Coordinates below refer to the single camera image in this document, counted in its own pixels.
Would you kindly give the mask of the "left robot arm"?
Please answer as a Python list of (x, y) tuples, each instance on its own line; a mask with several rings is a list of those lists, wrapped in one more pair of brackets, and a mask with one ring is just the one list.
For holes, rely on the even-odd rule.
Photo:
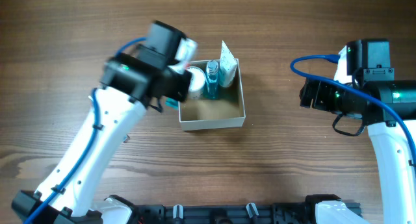
[(144, 117), (152, 99), (187, 98), (189, 62), (197, 43), (182, 31), (154, 21), (149, 33), (110, 57), (100, 86), (90, 94), (92, 108), (56, 168), (34, 191), (20, 191), (12, 209), (24, 223), (132, 223), (129, 201), (94, 194), (117, 148)]

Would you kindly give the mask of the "white round cotton swab jar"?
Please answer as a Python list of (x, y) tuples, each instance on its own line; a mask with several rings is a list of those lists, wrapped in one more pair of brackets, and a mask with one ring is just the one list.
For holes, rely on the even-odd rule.
[(203, 95), (206, 83), (205, 73), (196, 66), (188, 67), (187, 71), (192, 73), (188, 89), (188, 98), (200, 99)]

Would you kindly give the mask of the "blue mouthwash bottle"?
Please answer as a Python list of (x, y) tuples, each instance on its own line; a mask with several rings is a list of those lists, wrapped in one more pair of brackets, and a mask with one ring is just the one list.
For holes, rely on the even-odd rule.
[(218, 98), (218, 86), (219, 86), (219, 65), (215, 60), (207, 62), (205, 67), (206, 78), (206, 96), (209, 99)]

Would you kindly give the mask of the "white floral squeeze tube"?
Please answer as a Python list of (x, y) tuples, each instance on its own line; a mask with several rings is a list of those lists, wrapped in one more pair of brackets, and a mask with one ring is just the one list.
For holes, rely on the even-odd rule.
[(237, 70), (237, 61), (229, 50), (225, 41), (222, 41), (220, 54), (219, 85), (228, 88), (232, 85)]

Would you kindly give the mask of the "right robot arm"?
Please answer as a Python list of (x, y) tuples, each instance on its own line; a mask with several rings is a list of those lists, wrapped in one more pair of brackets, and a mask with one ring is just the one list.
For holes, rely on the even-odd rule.
[[(296, 69), (298, 62), (322, 59), (337, 64), (332, 79)], [(396, 80), (389, 41), (348, 42), (338, 54), (309, 55), (291, 62), (305, 78), (300, 104), (361, 120), (354, 136), (367, 131), (376, 155), (385, 223), (415, 222), (415, 81)]]

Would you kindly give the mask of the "blue white toothbrush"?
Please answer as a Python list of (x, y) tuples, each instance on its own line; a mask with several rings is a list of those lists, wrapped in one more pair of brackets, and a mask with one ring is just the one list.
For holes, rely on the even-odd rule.
[(130, 140), (130, 136), (129, 135), (125, 135), (124, 139), (123, 139), (123, 143), (127, 143)]

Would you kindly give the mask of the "red green toothpaste tube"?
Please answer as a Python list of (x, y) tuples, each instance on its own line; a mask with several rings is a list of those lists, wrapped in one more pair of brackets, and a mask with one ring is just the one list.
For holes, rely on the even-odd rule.
[(174, 99), (168, 98), (165, 101), (165, 104), (166, 104), (166, 106), (169, 106), (170, 108), (173, 108), (175, 110), (178, 110), (179, 109), (179, 102), (176, 101), (176, 100), (174, 100)]

